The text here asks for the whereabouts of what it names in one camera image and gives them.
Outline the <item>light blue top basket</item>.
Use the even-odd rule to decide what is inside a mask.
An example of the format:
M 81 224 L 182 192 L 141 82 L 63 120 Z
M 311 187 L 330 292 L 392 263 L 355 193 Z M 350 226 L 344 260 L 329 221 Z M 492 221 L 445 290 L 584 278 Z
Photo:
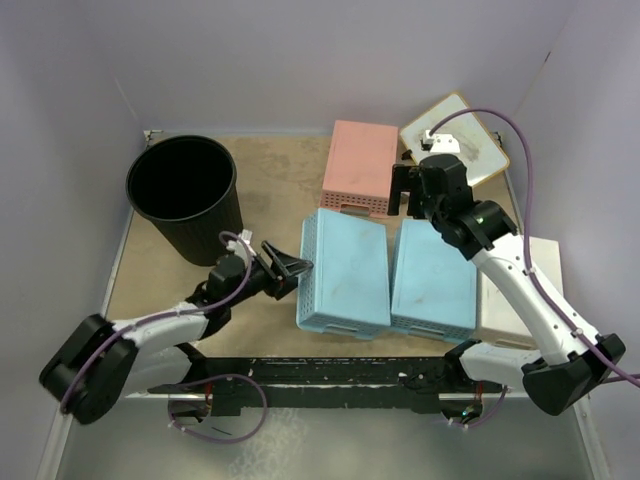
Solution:
M 461 343 L 476 328 L 476 267 L 427 221 L 396 231 L 390 291 L 395 332 Z

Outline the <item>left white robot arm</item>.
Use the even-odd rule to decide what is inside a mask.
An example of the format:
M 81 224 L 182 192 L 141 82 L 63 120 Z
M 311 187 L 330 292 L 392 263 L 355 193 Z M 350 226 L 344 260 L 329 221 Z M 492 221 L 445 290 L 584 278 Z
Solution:
M 211 370 L 196 342 L 225 327 L 239 303 L 258 294 L 282 299 L 313 267 L 269 242 L 260 253 L 239 239 L 228 246 L 207 279 L 174 307 L 137 319 L 83 319 L 39 375 L 61 412 L 88 425 L 132 393 L 198 390 Z

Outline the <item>pink perforated basket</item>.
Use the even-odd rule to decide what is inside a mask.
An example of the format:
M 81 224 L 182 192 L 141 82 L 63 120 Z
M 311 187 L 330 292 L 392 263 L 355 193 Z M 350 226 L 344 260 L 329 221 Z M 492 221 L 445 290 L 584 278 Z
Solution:
M 320 206 L 356 208 L 373 218 L 387 216 L 399 129 L 337 120 L 322 184 Z

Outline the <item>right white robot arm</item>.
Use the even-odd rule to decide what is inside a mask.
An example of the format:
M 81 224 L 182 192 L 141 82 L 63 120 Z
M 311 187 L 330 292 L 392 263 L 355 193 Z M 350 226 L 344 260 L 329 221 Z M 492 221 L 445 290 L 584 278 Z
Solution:
M 450 342 L 444 376 L 452 389 L 516 387 L 554 416 L 607 380 L 625 353 L 622 340 L 572 308 L 501 206 L 474 198 L 455 155 L 395 166 L 390 214 L 402 193 L 408 216 L 393 243 L 382 225 L 328 209 L 303 221 L 299 328 Z

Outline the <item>large black ribbed bin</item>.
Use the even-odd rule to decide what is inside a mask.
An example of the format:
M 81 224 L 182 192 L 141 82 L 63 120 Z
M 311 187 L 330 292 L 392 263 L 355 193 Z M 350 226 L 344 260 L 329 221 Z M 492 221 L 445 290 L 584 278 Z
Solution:
M 207 267 L 226 252 L 219 234 L 243 230 L 236 183 L 237 168 L 225 146 L 182 135 L 147 148 L 134 161 L 126 194 L 187 262 Z

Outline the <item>light blue basket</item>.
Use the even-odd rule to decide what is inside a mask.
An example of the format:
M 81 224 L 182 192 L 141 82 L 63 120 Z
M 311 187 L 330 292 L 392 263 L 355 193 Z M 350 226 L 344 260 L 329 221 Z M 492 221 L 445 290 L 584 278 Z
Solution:
M 476 267 L 427 221 L 396 231 L 390 291 L 395 332 L 461 343 L 476 328 Z
M 319 208 L 302 225 L 296 324 L 371 340 L 391 325 L 386 227 Z

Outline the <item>light blue bottom basket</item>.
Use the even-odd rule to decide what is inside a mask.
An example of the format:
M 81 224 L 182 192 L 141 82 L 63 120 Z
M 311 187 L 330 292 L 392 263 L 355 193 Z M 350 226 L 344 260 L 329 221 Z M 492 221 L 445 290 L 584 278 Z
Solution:
M 302 225 L 296 324 L 371 340 L 391 325 L 386 227 L 319 208 Z

